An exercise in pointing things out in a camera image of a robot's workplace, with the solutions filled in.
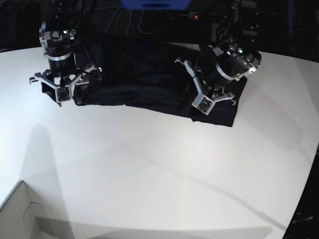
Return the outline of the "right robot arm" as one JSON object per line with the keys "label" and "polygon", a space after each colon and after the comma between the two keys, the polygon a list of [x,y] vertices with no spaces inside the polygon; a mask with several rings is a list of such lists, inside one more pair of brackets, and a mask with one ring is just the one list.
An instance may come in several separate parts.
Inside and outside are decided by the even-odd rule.
{"label": "right robot arm", "polygon": [[73,100],[82,105],[91,81],[102,80],[102,69],[84,42],[83,26],[95,10],[85,10],[84,0],[51,0],[52,14],[41,23],[39,42],[49,69],[35,73],[29,83],[40,83],[42,92],[59,106]]}

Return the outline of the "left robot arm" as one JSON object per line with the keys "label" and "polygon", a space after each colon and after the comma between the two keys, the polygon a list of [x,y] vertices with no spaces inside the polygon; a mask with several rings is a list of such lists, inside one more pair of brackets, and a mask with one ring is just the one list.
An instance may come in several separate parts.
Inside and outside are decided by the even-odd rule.
{"label": "left robot arm", "polygon": [[226,19],[216,29],[214,44],[200,45],[195,62],[175,60],[185,67],[195,86],[196,96],[191,105],[205,115],[220,102],[231,101],[235,105],[237,96],[227,87],[246,79],[261,64],[261,54],[244,33],[242,13],[245,9],[242,0],[232,1]]}

